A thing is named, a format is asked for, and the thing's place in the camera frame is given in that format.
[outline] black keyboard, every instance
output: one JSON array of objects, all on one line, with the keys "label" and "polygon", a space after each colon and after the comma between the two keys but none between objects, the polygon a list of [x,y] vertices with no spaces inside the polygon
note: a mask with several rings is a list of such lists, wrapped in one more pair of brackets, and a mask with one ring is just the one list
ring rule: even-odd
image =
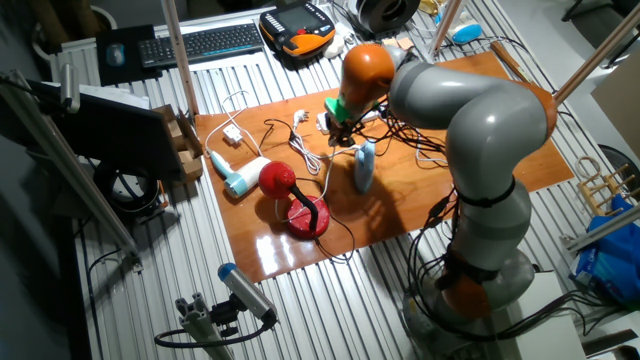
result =
[{"label": "black keyboard", "polygon": [[[262,49],[258,29],[253,24],[227,26],[182,35],[189,63],[210,61]],[[176,65],[173,46],[168,37],[138,43],[143,68]]]}]

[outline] yellow device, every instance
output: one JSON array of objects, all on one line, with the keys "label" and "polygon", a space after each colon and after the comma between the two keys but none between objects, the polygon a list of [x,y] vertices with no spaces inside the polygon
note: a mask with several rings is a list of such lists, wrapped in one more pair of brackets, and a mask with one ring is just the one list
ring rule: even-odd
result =
[{"label": "yellow device", "polygon": [[331,19],[310,3],[295,3],[263,13],[260,30],[277,50],[295,58],[318,54],[336,33]]}]

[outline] mouse pad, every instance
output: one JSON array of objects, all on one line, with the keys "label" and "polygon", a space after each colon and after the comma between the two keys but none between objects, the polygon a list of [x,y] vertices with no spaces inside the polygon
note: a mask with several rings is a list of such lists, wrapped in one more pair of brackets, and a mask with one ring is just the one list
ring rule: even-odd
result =
[{"label": "mouse pad", "polygon": [[[157,69],[144,69],[140,61],[138,42],[155,38],[153,25],[116,29],[96,37],[98,71],[102,86],[153,79],[162,76]],[[107,63],[107,48],[111,44],[124,45],[124,64],[113,67]]]}]

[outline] wooden board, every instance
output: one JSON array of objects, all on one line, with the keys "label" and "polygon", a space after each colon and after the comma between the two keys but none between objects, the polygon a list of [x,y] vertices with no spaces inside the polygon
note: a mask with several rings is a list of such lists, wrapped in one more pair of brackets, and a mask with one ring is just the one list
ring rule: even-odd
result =
[{"label": "wooden board", "polygon": [[[474,72],[508,79],[502,65],[492,53],[440,63],[439,65],[460,71]],[[251,132],[258,143],[269,126],[263,122],[277,118],[289,124],[299,109],[309,112],[309,122],[298,127],[305,144],[313,153],[330,154],[328,136],[322,135],[315,126],[318,113],[324,112],[324,99],[335,97],[337,89],[306,95],[291,100],[246,109],[237,122]],[[227,119],[226,115],[204,115],[196,117],[196,128],[201,141],[216,126]],[[366,130],[372,135],[381,135],[386,125],[376,121]],[[445,131],[423,131],[425,135],[444,139]],[[275,124],[273,131],[264,139],[262,151],[271,160],[285,161],[298,177],[314,178],[305,163],[288,144],[289,129]],[[209,146],[224,157],[234,170],[255,158],[251,142],[231,147],[223,140],[222,131],[211,136]],[[377,151],[386,148],[386,141],[377,144]],[[229,236],[236,264],[252,281],[260,281],[281,273],[307,266],[326,259],[326,256],[311,241],[301,241],[289,235],[284,224],[276,219],[275,201],[266,198],[259,188],[251,190],[241,199],[231,198],[224,191],[223,179],[206,160],[213,187]],[[315,179],[324,183],[327,166]],[[359,194],[353,183],[353,156],[339,155],[335,158],[330,174],[326,199],[332,214],[349,226],[356,238],[356,247],[361,248],[386,240],[407,231],[420,228],[431,206],[451,190],[448,169],[431,168],[429,163],[415,160],[415,150],[394,141],[388,152],[376,158],[375,179],[366,195]],[[571,170],[548,141],[540,150],[524,159],[514,172],[529,191],[534,191],[573,177]],[[298,186],[307,195],[319,195],[319,188],[312,182],[298,181]],[[280,218],[286,218],[288,203],[280,203]],[[349,233],[335,221],[320,241],[332,254],[342,254],[352,249]]]}]

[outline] charger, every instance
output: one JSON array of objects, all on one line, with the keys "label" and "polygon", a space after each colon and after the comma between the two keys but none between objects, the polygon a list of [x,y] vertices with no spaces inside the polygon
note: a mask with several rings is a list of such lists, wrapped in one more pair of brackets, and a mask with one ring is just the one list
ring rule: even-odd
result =
[{"label": "charger", "polygon": [[229,144],[237,144],[242,141],[242,134],[240,133],[240,129],[234,124],[227,126],[222,129],[222,133],[224,134],[225,139],[229,142]]}]

